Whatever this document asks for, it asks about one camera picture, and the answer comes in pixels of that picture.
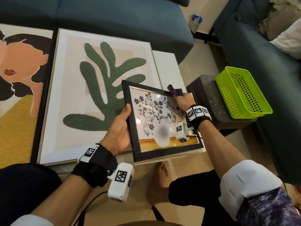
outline lime green basket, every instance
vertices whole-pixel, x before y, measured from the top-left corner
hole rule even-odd
[[[273,113],[248,70],[225,67],[215,81],[232,118],[254,119]]]

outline white vase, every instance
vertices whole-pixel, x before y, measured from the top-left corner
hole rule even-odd
[[[166,147],[169,144],[170,128],[165,122],[154,123],[153,138],[160,147]]]

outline wall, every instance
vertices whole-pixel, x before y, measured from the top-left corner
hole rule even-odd
[[[229,0],[190,0],[188,7],[181,7],[183,14],[190,21],[191,15],[201,15],[203,22],[200,24],[198,31],[208,33]]]

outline black hair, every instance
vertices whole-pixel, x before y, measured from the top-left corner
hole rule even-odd
[[[10,43],[20,42],[32,45],[35,49],[43,51],[43,54],[49,54],[52,39],[40,35],[32,34],[16,34],[4,38],[0,31],[0,40],[5,41],[7,45]],[[31,77],[35,83],[44,83],[47,74],[47,64],[40,66],[40,69]],[[33,95],[29,86],[21,82],[8,83],[0,75],[0,101],[5,101],[13,95],[17,97],[24,97],[26,95]]]

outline bare foot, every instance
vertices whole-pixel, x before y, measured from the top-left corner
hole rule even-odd
[[[150,205],[169,202],[168,187],[164,187],[168,172],[163,163],[154,171],[153,178],[148,187],[147,200]]]

